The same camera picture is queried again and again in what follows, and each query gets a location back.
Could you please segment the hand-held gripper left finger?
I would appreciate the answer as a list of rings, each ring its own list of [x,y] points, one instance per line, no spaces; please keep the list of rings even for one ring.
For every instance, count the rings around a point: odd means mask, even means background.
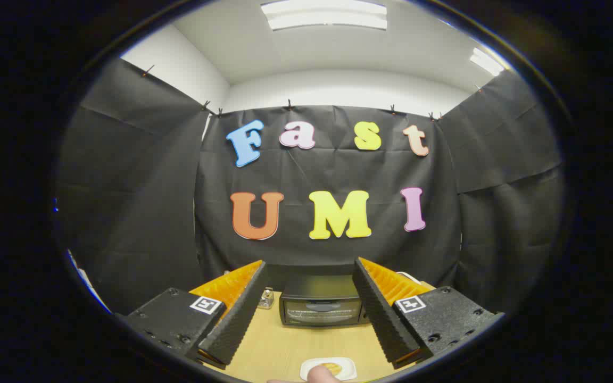
[[[189,292],[168,288],[119,317],[166,351],[225,369],[245,337],[267,283],[266,263],[258,260]]]

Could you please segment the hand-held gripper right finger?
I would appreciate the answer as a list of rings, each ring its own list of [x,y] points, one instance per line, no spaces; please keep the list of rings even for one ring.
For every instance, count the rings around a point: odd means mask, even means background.
[[[395,369],[441,358],[504,318],[451,286],[416,283],[362,257],[355,261],[353,283]]]

